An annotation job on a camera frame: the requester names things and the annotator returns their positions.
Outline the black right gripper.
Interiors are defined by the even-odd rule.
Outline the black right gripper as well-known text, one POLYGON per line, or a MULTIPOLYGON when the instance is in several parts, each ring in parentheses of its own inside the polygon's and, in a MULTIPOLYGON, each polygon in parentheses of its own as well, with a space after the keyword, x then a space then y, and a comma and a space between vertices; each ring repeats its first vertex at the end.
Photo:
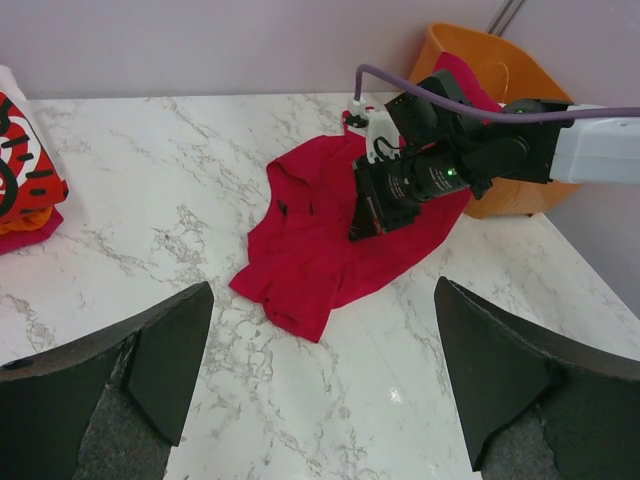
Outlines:
POLYGON ((356 204, 348 238, 357 242, 413 224, 421 206, 431 200, 468 189, 484 196, 490 178, 475 178, 463 158, 444 148, 405 149, 399 160, 369 164, 365 157, 353 164, 356 204))

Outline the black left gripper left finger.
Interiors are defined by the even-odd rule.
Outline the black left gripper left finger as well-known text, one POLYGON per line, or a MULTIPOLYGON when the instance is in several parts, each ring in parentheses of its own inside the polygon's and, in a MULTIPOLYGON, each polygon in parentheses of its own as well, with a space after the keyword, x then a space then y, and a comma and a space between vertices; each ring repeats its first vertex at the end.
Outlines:
POLYGON ((210 327, 206 282, 1 367, 4 479, 161 479, 210 327))

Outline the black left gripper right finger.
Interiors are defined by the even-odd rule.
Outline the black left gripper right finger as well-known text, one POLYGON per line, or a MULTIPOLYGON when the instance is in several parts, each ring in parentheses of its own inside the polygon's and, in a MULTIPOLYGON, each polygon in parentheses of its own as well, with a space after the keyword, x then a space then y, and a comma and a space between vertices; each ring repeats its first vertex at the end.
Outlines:
POLYGON ((445 277, 434 301, 473 471, 638 478, 638 361, 541 327, 445 277))

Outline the crimson red t-shirt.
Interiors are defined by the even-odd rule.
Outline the crimson red t-shirt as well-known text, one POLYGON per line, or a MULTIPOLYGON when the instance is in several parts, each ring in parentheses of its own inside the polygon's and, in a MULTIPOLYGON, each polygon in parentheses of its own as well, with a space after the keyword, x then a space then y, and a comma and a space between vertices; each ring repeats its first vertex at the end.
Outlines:
POLYGON ((270 162, 270 205, 248 234, 247 265, 230 282, 272 324, 311 342, 333 309, 378 291, 439 247, 471 199, 463 189, 429 201, 412 224, 352 242, 352 163, 364 153, 364 136, 343 125, 270 162))

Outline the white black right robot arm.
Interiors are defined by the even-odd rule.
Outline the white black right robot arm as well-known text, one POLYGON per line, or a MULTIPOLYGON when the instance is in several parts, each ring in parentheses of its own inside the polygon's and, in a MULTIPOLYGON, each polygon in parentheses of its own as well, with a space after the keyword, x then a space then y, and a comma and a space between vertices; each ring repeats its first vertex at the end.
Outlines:
MULTIPOLYGON (((547 184, 639 180, 639 111, 521 99, 474 107, 447 70, 382 109, 359 94, 346 126, 366 141, 353 164, 349 237, 406 232, 418 211, 497 178, 547 184)), ((508 313, 441 278, 435 307, 471 467, 495 479, 635 479, 639 364, 508 313)))

